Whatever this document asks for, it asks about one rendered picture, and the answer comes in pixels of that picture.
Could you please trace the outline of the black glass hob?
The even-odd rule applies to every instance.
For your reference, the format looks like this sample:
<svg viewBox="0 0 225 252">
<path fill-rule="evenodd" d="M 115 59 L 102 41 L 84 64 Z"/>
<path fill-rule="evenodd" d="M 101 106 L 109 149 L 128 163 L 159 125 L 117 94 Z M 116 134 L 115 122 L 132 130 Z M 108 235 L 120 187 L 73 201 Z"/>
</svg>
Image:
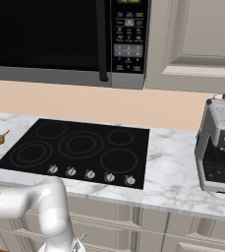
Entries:
<svg viewBox="0 0 225 252">
<path fill-rule="evenodd" d="M 141 190 L 148 139 L 149 131 L 142 128 L 40 118 L 4 154 L 0 168 Z M 57 173 L 48 172 L 52 164 Z M 66 174 L 69 167 L 77 172 L 73 177 Z M 85 177 L 88 170 L 95 172 L 92 179 Z M 115 180 L 107 182 L 107 173 Z M 126 175 L 136 182 L 127 185 Z"/>
</svg>

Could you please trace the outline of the beige drawer front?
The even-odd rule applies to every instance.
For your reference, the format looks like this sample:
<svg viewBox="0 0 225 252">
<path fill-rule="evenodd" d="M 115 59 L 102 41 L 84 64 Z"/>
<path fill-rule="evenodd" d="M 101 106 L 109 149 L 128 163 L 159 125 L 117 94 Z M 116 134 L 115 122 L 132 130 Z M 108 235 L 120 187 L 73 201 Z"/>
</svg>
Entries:
<svg viewBox="0 0 225 252">
<path fill-rule="evenodd" d="M 225 252 L 225 221 L 141 209 L 149 252 Z"/>
<path fill-rule="evenodd" d="M 9 232 L 0 230 L 0 250 L 8 252 L 29 252 L 26 245 L 23 244 L 21 239 Z"/>
<path fill-rule="evenodd" d="M 111 251 L 139 252 L 141 210 L 138 207 L 68 197 L 74 232 L 84 243 Z"/>
</svg>

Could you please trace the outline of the black microwave oven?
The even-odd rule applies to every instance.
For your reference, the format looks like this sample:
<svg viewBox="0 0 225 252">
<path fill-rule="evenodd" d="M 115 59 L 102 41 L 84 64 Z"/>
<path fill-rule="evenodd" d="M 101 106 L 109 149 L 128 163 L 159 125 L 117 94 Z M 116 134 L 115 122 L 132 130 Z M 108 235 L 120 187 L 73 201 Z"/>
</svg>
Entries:
<svg viewBox="0 0 225 252">
<path fill-rule="evenodd" d="M 95 0 L 0 0 L 0 80 L 141 90 L 150 0 L 104 0 L 107 82 Z"/>
</svg>

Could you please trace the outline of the grey coffee machine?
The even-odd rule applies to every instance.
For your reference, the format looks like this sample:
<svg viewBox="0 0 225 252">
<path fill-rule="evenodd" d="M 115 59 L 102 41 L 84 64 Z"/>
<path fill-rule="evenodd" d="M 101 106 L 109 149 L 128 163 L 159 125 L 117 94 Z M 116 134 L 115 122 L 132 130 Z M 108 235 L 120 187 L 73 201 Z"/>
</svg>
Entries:
<svg viewBox="0 0 225 252">
<path fill-rule="evenodd" d="M 205 102 L 195 159 L 201 190 L 225 194 L 225 94 Z"/>
</svg>

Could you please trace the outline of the beige wall cupboard door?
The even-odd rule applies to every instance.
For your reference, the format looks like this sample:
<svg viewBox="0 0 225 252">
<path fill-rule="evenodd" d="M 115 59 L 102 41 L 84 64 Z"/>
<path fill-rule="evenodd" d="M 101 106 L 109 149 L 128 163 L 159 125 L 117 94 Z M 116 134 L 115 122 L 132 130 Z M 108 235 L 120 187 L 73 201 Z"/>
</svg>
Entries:
<svg viewBox="0 0 225 252">
<path fill-rule="evenodd" d="M 225 94 L 225 0 L 151 0 L 145 86 Z"/>
</svg>

